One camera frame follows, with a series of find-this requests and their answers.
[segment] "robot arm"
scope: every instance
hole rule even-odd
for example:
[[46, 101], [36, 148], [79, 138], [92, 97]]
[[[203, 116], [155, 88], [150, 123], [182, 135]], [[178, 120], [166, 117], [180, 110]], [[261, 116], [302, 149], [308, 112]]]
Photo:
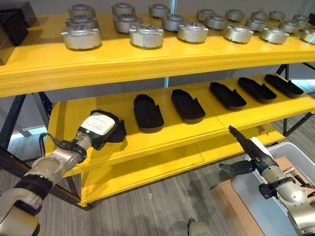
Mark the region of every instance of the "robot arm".
[[268, 182], [259, 186], [259, 191], [265, 199], [276, 197], [280, 200], [287, 209], [288, 217], [299, 235], [315, 235], [315, 208], [309, 204], [303, 188], [287, 174], [292, 173], [304, 187], [310, 187], [310, 185], [306, 184], [293, 168], [282, 171], [271, 156], [265, 154], [234, 127], [230, 126], [229, 131], [250, 156], [251, 161], [240, 161], [231, 165], [220, 164], [220, 168], [237, 175], [247, 174], [257, 169]]
[[107, 112], [93, 111], [72, 142], [61, 141], [49, 156], [37, 159], [11, 190], [0, 197], [0, 235], [37, 235], [43, 200], [64, 174], [85, 160], [89, 147], [101, 149], [106, 142], [122, 142], [124, 122]]

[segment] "machined metal component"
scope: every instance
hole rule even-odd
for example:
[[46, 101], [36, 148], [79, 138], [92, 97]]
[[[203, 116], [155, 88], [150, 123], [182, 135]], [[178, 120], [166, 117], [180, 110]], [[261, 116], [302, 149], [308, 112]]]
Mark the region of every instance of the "machined metal component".
[[279, 29], [276, 27], [264, 28], [259, 35], [260, 39], [274, 44], [283, 44], [286, 42], [288, 37], [288, 33], [286, 33], [283, 29]]
[[141, 48], [158, 48], [163, 45], [164, 31], [150, 24], [131, 26], [130, 42]]
[[162, 27], [168, 31], [177, 31], [180, 22], [188, 22], [188, 20], [177, 14], [167, 14], [166, 17], [162, 17]]
[[102, 44], [99, 30], [87, 25], [70, 26], [61, 35], [65, 46], [70, 49], [91, 49]]
[[260, 19], [263, 21], [267, 21], [268, 20], [268, 15], [266, 12], [263, 11], [255, 11], [251, 14], [251, 18], [252, 19]]
[[299, 25], [299, 30], [307, 30], [311, 25], [308, 21], [305, 21], [303, 19], [295, 19], [293, 21]]
[[230, 9], [230, 10], [226, 11], [225, 17], [229, 21], [239, 22], [244, 17], [244, 13], [240, 10], [237, 10], [237, 9]]
[[266, 26], [266, 22], [257, 18], [248, 18], [245, 22], [245, 26], [254, 32], [261, 32]]
[[292, 18], [293, 20], [303, 20], [303, 21], [309, 21], [308, 16], [301, 15], [301, 14], [295, 14]]
[[73, 16], [76, 16], [76, 15], [85, 15], [91, 18], [96, 17], [94, 8], [86, 4], [72, 5], [71, 7], [68, 7], [68, 12], [69, 12], [70, 18], [73, 18]]
[[315, 44], [315, 29], [305, 30], [301, 36], [301, 39], [307, 43]]
[[271, 11], [269, 12], [269, 17], [274, 21], [282, 21], [285, 18], [285, 15], [281, 11]]
[[223, 16], [207, 16], [204, 25], [212, 30], [223, 30], [226, 27], [227, 20]]
[[211, 9], [197, 10], [197, 20], [204, 22], [207, 16], [215, 15], [215, 11]]
[[223, 32], [223, 37], [236, 43], [248, 43], [253, 31], [246, 26], [228, 26]]
[[120, 33], [129, 33], [131, 26], [139, 26], [142, 24], [142, 18], [133, 14], [122, 14], [114, 16], [114, 28]]
[[197, 22], [180, 23], [177, 37], [189, 43], [202, 43], [206, 41], [208, 28]]
[[294, 34], [299, 31], [299, 24], [295, 21], [280, 22], [278, 28], [283, 29], [286, 33]]
[[79, 25], [88, 25], [91, 28], [99, 29], [97, 18], [91, 18], [86, 15], [75, 15], [72, 18], [68, 18], [65, 21], [65, 25], [69, 26], [79, 26]]
[[168, 13], [170, 13], [170, 9], [164, 4], [156, 3], [149, 6], [149, 15], [152, 17], [162, 18], [167, 16]]
[[123, 15], [123, 14], [136, 14], [134, 6], [129, 3], [119, 2], [112, 5], [112, 12], [115, 16]]

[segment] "yellow shelf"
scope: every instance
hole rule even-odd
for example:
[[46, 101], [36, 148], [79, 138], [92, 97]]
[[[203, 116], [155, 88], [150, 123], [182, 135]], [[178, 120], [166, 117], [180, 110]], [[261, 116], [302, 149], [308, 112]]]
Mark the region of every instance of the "yellow shelf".
[[[160, 25], [160, 20], [140, 15], [144, 22]], [[213, 30], [209, 30], [205, 43], [197, 45], [180, 42], [175, 33], [165, 32], [162, 48], [141, 50], [130, 45], [128, 34], [114, 31], [111, 14], [98, 13], [97, 17], [103, 45], [74, 52], [64, 46], [61, 37], [68, 15], [39, 16], [37, 26], [29, 28], [24, 42], [0, 67], [0, 97], [315, 58], [315, 46], [301, 41], [299, 35], [290, 36], [283, 45], [273, 45], [256, 34], [248, 44], [241, 45]], [[186, 17], [195, 20], [194, 15]]]
[[[251, 78], [262, 83], [264, 75]], [[237, 112], [225, 109], [212, 96], [208, 89], [209, 82], [58, 102], [53, 107], [48, 131], [59, 140], [71, 140], [82, 121], [89, 116], [91, 110], [95, 109], [112, 112], [120, 119], [124, 119], [127, 130], [123, 143], [107, 143], [100, 151], [90, 148], [88, 158], [75, 166], [66, 176], [221, 136], [228, 133], [227, 128], [230, 124], [242, 130], [303, 112], [315, 112], [315, 100], [307, 94], [291, 99], [267, 85], [278, 97], [270, 104], [260, 104], [237, 87], [236, 81], [237, 78], [219, 82], [227, 84], [230, 88], [237, 88], [247, 101], [246, 107]], [[194, 125], [183, 123], [171, 101], [173, 89], [183, 89], [193, 98], [198, 98], [206, 112], [202, 122]], [[157, 133], [141, 133], [137, 126], [133, 113], [133, 100], [141, 93], [148, 94], [156, 104], [160, 105], [164, 127]], [[52, 142], [48, 140], [47, 153], [52, 152], [53, 149]]]
[[[257, 127], [244, 130], [243, 134], [248, 138], [256, 136], [265, 145], [284, 139], [272, 125], [264, 125], [264, 128], [268, 135], [261, 135]], [[242, 152], [235, 138], [227, 134], [195, 145], [97, 168], [82, 174], [80, 205]]]

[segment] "wall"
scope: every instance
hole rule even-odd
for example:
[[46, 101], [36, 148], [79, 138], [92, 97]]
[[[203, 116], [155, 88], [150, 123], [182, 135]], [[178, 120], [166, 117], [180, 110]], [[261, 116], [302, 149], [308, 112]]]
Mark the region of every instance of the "wall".
[[[14, 2], [18, 0], [1, 0], [1, 2]], [[86, 3], [93, 6], [97, 11], [111, 11], [111, 5], [119, 2], [117, 0], [30, 0], [36, 15], [62, 14], [67, 12], [67, 7], [75, 3]], [[148, 12], [148, 6], [156, 2], [168, 4], [168, 0], [124, 0], [136, 7], [137, 12]], [[237, 8], [244, 11], [246, 15], [256, 10], [281, 10], [287, 18], [291, 18], [296, 13], [315, 12], [315, 0], [177, 0], [177, 13], [195, 14], [201, 8], [212, 8], [218, 14], [223, 15], [227, 9]], [[253, 74], [275, 72], [279, 66], [262, 66], [244, 68], [237, 70], [218, 71], [203, 74], [186, 76], [175, 76], [170, 78], [170, 86], [197, 83], [222, 79], [226, 77], [249, 76]], [[291, 78], [294, 79], [314, 79], [314, 72], [301, 64], [294, 64], [290, 68]], [[65, 101], [83, 97], [100, 96], [105, 94], [130, 92], [137, 90], [148, 90], [163, 87], [163, 78], [135, 81], [128, 83], [114, 83], [108, 85], [88, 86], [80, 88], [60, 89], [46, 92], [52, 102]], [[0, 98], [0, 108], [8, 112], [14, 97]], [[0, 116], [0, 127], [4, 118]], [[32, 95], [26, 97], [22, 107], [18, 123], [23, 128], [42, 125], [43, 122], [34, 103]]]

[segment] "white bin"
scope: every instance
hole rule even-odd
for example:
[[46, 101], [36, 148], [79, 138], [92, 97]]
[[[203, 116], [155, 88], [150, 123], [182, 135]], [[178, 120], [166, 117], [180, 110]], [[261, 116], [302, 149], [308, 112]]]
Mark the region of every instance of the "white bin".
[[[289, 142], [269, 147], [273, 158], [285, 156], [300, 173], [309, 179], [310, 184], [315, 183], [315, 163], [308, 158], [296, 145]], [[254, 171], [246, 175], [236, 176], [232, 186], [238, 193], [252, 216], [267, 236], [297, 235], [291, 225], [286, 209], [275, 198], [264, 199], [258, 190], [261, 183], [267, 183]]]

